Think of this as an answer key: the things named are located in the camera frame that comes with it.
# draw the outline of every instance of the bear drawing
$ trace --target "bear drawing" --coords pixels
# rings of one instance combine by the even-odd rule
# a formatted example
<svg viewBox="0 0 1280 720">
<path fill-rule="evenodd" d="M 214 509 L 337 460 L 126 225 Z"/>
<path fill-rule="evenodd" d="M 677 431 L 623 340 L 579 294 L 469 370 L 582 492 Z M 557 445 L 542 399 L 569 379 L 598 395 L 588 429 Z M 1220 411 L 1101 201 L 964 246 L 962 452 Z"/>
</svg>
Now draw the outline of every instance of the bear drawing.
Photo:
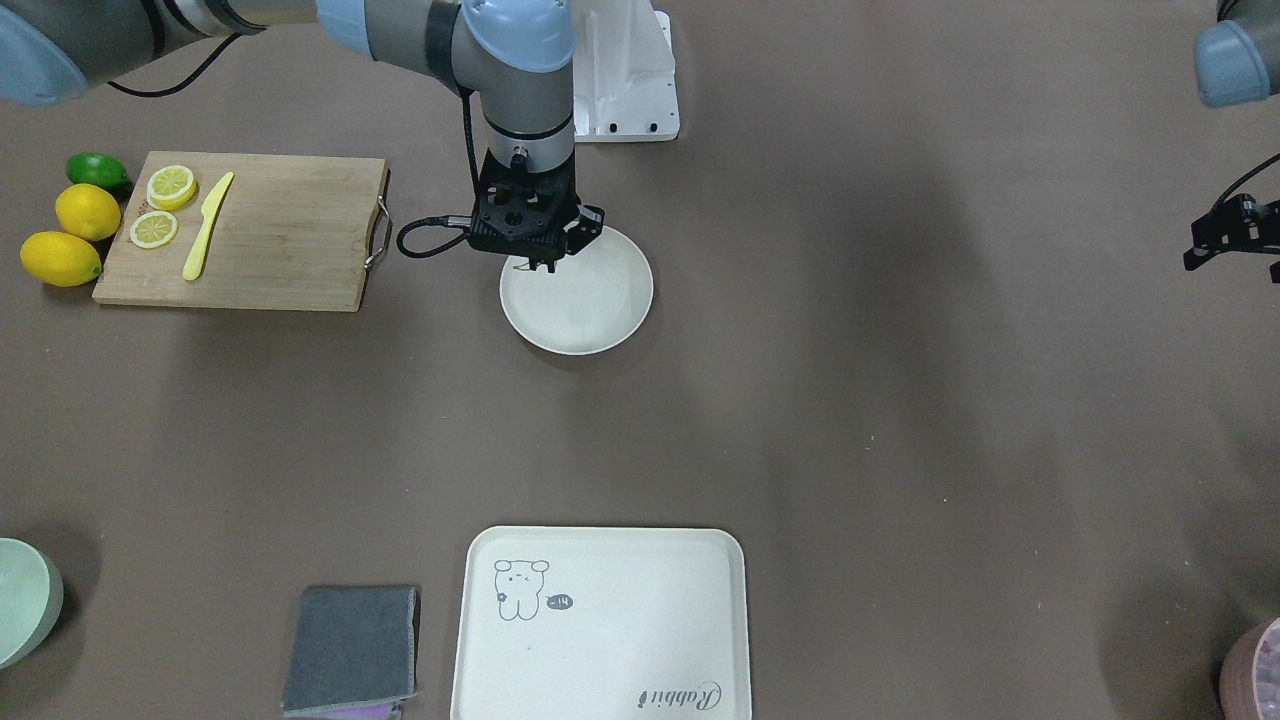
<svg viewBox="0 0 1280 720">
<path fill-rule="evenodd" d="M 532 620 L 538 615 L 538 597 L 543 592 L 543 573 L 550 568 L 545 560 L 499 560 L 493 564 L 498 571 L 494 587 L 498 591 L 498 615 L 503 620 Z"/>
</svg>

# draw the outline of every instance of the white tray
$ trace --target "white tray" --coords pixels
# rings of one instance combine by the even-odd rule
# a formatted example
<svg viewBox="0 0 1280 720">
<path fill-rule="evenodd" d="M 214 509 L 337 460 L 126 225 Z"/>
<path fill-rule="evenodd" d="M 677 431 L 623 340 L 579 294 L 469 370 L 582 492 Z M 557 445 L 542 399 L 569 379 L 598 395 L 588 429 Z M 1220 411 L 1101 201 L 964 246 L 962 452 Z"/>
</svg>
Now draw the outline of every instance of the white tray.
<svg viewBox="0 0 1280 720">
<path fill-rule="evenodd" d="M 741 546 L 709 529 L 480 533 L 452 717 L 750 719 Z"/>
</svg>

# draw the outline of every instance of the lemon slice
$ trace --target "lemon slice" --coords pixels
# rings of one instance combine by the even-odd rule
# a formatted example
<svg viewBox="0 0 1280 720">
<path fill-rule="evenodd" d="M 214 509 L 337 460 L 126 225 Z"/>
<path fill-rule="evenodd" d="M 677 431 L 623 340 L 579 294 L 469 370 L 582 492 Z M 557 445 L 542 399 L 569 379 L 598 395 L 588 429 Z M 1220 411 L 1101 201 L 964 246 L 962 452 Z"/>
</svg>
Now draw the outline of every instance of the lemon slice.
<svg viewBox="0 0 1280 720">
<path fill-rule="evenodd" d="M 147 202 L 156 210 L 177 210 L 196 196 L 196 176 L 186 165 L 166 165 L 147 181 Z"/>
<path fill-rule="evenodd" d="M 164 210 L 147 213 L 133 220 L 133 225 L 129 227 L 129 241 L 143 250 L 160 247 L 175 234 L 178 234 L 178 218 Z"/>
</svg>

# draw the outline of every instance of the green bowl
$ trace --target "green bowl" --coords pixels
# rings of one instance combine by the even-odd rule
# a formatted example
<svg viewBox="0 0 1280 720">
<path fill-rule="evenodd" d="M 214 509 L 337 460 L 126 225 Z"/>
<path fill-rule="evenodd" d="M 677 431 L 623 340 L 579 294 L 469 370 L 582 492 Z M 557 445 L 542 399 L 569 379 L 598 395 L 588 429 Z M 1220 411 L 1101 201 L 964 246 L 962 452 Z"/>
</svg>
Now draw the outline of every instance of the green bowl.
<svg viewBox="0 0 1280 720">
<path fill-rule="evenodd" d="M 0 538 L 0 669 L 45 639 L 63 610 L 63 578 L 45 553 Z"/>
</svg>

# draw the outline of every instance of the lemon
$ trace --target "lemon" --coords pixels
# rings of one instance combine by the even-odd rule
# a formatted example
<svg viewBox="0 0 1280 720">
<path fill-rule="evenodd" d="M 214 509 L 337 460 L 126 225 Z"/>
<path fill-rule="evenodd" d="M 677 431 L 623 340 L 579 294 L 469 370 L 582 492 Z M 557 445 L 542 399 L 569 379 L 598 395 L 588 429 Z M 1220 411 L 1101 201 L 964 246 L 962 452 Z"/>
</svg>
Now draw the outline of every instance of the lemon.
<svg viewBox="0 0 1280 720">
<path fill-rule="evenodd" d="M 84 284 L 102 274 L 97 250 L 65 232 L 37 232 L 22 243 L 19 256 L 32 277 L 58 287 Z"/>
<path fill-rule="evenodd" d="M 196 196 L 196 174 L 186 165 L 168 165 L 151 173 L 147 202 L 156 210 L 177 210 Z"/>
<path fill-rule="evenodd" d="M 105 240 L 120 229 L 120 206 L 96 184 L 76 183 L 54 201 L 63 229 L 88 241 Z"/>
<path fill-rule="evenodd" d="M 129 227 L 129 241 L 143 250 L 160 247 L 175 234 L 178 234 L 178 218 L 164 210 L 146 213 Z"/>
</svg>

